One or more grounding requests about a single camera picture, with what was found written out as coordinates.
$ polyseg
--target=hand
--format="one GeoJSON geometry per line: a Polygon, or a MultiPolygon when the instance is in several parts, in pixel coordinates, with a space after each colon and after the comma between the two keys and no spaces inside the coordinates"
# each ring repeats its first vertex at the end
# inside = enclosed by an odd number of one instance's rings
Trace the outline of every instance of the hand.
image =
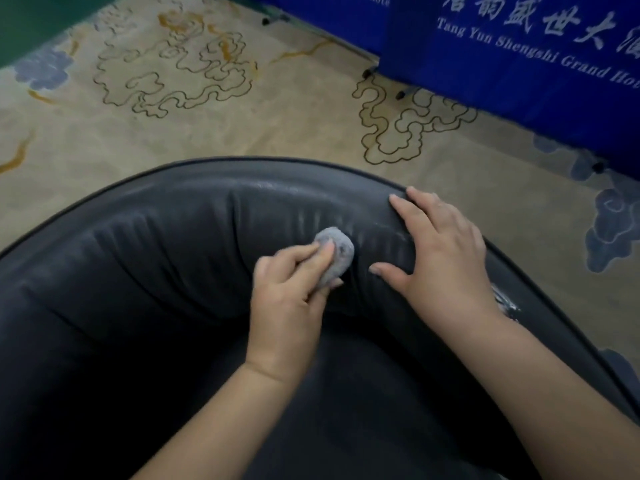
{"type": "Polygon", "coordinates": [[[500,314],[484,268],[486,247],[478,228],[436,194],[413,187],[406,193],[413,202],[396,195],[389,202],[415,243],[413,274],[389,263],[374,263],[370,271],[404,296],[440,336],[460,332],[469,320],[500,314]]]}
{"type": "Polygon", "coordinates": [[[245,365],[297,386],[316,352],[329,291],[341,280],[313,292],[333,259],[327,242],[293,246],[258,259],[253,272],[251,325],[245,365]]]}

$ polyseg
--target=person's right hand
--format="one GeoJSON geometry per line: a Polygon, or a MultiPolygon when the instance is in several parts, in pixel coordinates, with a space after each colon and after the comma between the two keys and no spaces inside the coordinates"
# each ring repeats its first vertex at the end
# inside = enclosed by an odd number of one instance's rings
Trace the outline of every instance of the person's right hand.
{"type": "Polygon", "coordinates": [[[406,298],[437,334],[458,332],[469,320],[500,314],[484,268],[482,234],[458,209],[437,195],[413,187],[411,201],[389,202],[404,219],[415,243],[415,268],[409,275],[389,263],[369,268],[406,298]]]}

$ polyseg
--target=gray sponge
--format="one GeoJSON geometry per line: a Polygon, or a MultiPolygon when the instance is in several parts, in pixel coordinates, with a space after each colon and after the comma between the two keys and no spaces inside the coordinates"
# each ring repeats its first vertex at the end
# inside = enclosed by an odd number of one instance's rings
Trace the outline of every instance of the gray sponge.
{"type": "Polygon", "coordinates": [[[324,244],[327,241],[333,241],[335,251],[333,253],[333,261],[329,268],[324,272],[316,289],[324,288],[334,279],[340,278],[345,271],[351,266],[355,248],[352,241],[338,227],[327,227],[318,232],[314,238],[314,242],[324,244]]]}

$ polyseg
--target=round leather sofa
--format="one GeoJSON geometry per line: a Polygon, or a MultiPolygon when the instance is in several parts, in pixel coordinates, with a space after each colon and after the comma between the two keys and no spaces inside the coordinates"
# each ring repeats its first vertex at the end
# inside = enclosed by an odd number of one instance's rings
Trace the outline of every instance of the round leather sofa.
{"type": "MultiPolygon", "coordinates": [[[[403,188],[292,159],[172,164],[104,189],[0,255],[0,478],[126,479],[243,361],[252,269],[337,226],[356,255],[316,361],[247,479],[538,478],[508,421],[404,300],[403,188]]],[[[511,317],[636,422],[596,349],[488,243],[511,317]]]]}

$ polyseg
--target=forearm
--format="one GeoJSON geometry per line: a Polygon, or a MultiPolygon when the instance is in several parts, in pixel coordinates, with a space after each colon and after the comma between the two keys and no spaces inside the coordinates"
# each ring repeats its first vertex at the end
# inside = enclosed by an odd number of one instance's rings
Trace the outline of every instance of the forearm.
{"type": "Polygon", "coordinates": [[[240,478],[294,392],[240,366],[132,480],[240,478]]]}
{"type": "Polygon", "coordinates": [[[441,336],[500,407],[543,478],[640,478],[640,428],[524,327],[495,316],[441,336]]]}

